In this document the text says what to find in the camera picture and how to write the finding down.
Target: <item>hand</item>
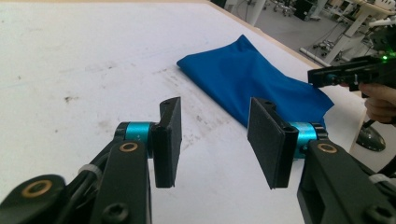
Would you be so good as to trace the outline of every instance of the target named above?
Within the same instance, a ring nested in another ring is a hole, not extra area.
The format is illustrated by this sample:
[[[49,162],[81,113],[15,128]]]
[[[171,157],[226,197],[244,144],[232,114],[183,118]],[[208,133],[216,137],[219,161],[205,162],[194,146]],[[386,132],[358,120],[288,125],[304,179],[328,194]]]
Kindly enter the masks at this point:
[[[381,84],[359,85],[362,93],[369,96],[364,103],[370,119],[381,123],[393,123],[396,118],[396,90]]]

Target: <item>blue cloth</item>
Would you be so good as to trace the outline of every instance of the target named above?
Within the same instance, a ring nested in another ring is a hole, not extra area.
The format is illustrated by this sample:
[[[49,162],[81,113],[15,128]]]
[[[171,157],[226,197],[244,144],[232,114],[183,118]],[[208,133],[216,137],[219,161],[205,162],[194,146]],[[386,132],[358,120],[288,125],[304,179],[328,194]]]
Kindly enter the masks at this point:
[[[276,104],[277,114],[285,121],[318,122],[323,126],[323,116],[333,106],[321,90],[283,75],[244,35],[226,47],[188,55],[177,65],[246,127],[250,97]]]

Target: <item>blue joint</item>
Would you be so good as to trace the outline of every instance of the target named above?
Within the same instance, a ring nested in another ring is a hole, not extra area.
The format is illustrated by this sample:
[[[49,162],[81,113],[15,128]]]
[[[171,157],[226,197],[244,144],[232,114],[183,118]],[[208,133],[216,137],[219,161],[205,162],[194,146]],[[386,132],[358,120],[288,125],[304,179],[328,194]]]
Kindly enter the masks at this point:
[[[148,145],[151,122],[130,122],[125,132],[125,140],[134,140]]]
[[[295,159],[303,159],[305,158],[305,154],[302,151],[308,150],[308,142],[310,140],[316,140],[317,132],[310,123],[305,122],[289,122],[289,124],[296,129],[298,129],[298,138],[297,138],[297,146],[294,150],[294,158]]]
[[[327,75],[326,76],[326,84],[331,84],[332,86],[339,84],[337,78],[338,78],[338,76],[336,76],[334,74]]]

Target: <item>white tabletop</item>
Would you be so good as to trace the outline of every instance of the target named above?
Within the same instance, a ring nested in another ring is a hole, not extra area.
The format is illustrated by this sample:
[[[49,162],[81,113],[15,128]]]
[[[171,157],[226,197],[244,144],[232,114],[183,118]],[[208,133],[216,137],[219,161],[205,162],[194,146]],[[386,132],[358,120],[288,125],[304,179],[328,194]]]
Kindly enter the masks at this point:
[[[153,186],[154,223],[303,223],[296,192],[304,161],[293,164],[288,189],[269,190],[246,128],[176,65],[240,35],[306,81],[312,63],[207,2],[0,3],[0,200],[37,175],[69,182],[120,122],[158,121],[159,103],[180,96],[176,187]],[[329,136],[350,149],[362,100],[324,90],[335,103]]]

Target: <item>cable tie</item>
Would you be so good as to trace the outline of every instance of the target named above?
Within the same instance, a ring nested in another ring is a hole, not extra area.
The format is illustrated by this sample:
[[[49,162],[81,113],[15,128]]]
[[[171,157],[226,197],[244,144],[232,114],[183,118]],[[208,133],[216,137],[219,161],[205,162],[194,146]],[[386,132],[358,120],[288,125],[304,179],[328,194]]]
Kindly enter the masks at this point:
[[[375,174],[375,175],[370,175],[369,176],[369,180],[373,183],[373,184],[377,184],[379,182],[390,182],[390,178],[383,175],[383,174]]]
[[[99,169],[99,167],[97,167],[94,164],[85,164],[83,165],[81,168],[79,168],[78,173],[81,173],[83,171],[89,171],[89,172],[93,172],[96,176],[96,186],[98,187],[101,179],[102,179],[102,171]]]

